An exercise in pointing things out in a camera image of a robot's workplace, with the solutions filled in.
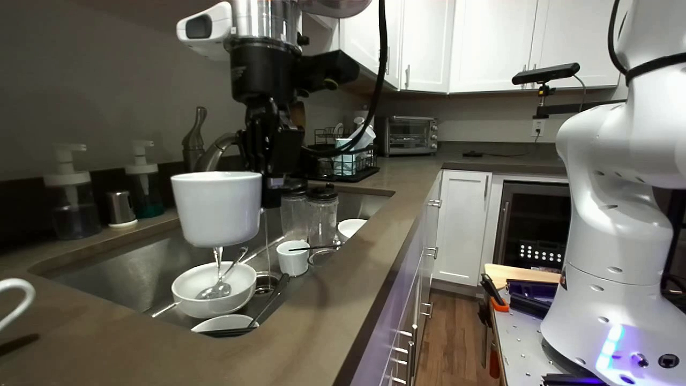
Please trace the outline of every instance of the white mug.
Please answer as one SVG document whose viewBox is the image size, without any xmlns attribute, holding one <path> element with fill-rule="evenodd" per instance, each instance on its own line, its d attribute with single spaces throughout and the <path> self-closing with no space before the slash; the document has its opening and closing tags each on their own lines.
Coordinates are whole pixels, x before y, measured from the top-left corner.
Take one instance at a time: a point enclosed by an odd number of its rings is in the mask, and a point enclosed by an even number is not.
<svg viewBox="0 0 686 386">
<path fill-rule="evenodd" d="M 277 246 L 279 269 L 290 276 L 300 276 L 308 269 L 308 244 L 306 240 L 287 240 Z"/>
<path fill-rule="evenodd" d="M 5 319 L 0 319 L 0 331 L 5 331 L 10 322 L 16 322 L 35 302 L 35 297 L 37 297 L 35 286 L 29 286 L 23 279 L 0 281 L 0 291 L 6 291 L 6 290 L 21 290 L 23 301 Z"/>
</svg>

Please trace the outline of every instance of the white cup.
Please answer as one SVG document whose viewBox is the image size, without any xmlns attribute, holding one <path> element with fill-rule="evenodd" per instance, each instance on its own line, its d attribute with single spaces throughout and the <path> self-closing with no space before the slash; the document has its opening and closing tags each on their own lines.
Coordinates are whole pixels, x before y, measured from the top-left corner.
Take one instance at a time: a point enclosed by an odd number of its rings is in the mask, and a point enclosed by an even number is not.
<svg viewBox="0 0 686 386">
<path fill-rule="evenodd" d="M 290 276 L 300 276 L 308 269 L 308 244 L 306 240 L 287 240 L 277 246 L 279 269 Z"/>
<path fill-rule="evenodd" d="M 5 331 L 10 322 L 16 322 L 35 302 L 35 297 L 37 297 L 35 286 L 29 286 L 23 279 L 0 281 L 0 291 L 6 291 L 6 290 L 21 290 L 23 301 L 5 319 L 0 319 L 0 331 Z"/>
<path fill-rule="evenodd" d="M 241 244 L 260 231 L 262 173 L 177 173 L 171 188 L 182 234 L 195 246 Z"/>
</svg>

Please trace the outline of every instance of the cup handle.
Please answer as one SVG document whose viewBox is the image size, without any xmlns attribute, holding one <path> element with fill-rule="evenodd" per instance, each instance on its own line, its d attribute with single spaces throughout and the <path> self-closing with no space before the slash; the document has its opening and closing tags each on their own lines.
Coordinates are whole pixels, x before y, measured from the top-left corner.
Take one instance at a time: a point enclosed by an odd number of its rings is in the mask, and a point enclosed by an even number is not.
<svg viewBox="0 0 686 386">
<path fill-rule="evenodd" d="M 0 331 L 5 331 L 10 322 L 16 322 L 35 302 L 35 297 L 37 297 L 35 286 L 29 286 L 23 279 L 0 281 L 0 291 L 6 291 L 6 290 L 21 290 L 23 301 L 5 319 L 0 319 Z"/>
</svg>

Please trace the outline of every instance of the cabinet door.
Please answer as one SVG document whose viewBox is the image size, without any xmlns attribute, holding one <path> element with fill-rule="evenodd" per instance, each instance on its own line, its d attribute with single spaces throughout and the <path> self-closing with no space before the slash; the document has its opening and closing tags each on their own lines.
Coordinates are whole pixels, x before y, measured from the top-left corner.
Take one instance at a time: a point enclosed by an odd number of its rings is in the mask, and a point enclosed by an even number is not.
<svg viewBox="0 0 686 386">
<path fill-rule="evenodd" d="M 454 0 L 408 0 L 404 90 L 447 92 Z"/>
<path fill-rule="evenodd" d="M 620 73 L 607 54 L 610 9 L 613 0 L 538 0 L 532 65 L 579 62 L 577 75 L 586 86 L 618 86 Z M 551 86 L 580 89 L 577 80 Z"/>
<path fill-rule="evenodd" d="M 387 67 L 385 67 L 385 83 L 398 89 L 400 86 L 400 26 L 404 20 L 404 2 L 385 0 L 385 28 L 387 28 Z M 369 7 L 338 24 L 340 50 L 360 62 L 369 73 L 379 71 L 379 2 L 371 0 Z"/>
<path fill-rule="evenodd" d="M 435 279 L 472 287 L 479 283 L 489 187 L 490 173 L 444 171 Z"/>
<path fill-rule="evenodd" d="M 513 75 L 528 69 L 536 0 L 456 0 L 452 92 L 521 90 Z"/>
</svg>

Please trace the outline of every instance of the kitchen counter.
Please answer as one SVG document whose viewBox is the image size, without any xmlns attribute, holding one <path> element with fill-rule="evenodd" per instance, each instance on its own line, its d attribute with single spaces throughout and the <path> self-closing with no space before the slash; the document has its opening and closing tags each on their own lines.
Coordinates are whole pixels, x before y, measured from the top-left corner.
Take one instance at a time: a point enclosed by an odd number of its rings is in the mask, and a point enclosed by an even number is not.
<svg viewBox="0 0 686 386">
<path fill-rule="evenodd" d="M 335 383 L 355 370 L 392 286 L 404 240 L 441 167 L 504 167 L 473 158 L 382 158 L 354 188 L 392 193 L 385 206 L 311 274 L 255 333 L 236 340 L 190 334 L 133 310 L 33 274 L 37 264 L 88 259 L 177 229 L 174 212 L 131 229 L 52 242 L 0 258 L 3 276 L 37 287 L 29 312 L 0 333 L 3 383 Z M 0 313 L 13 302 L 0 299 Z"/>
</svg>

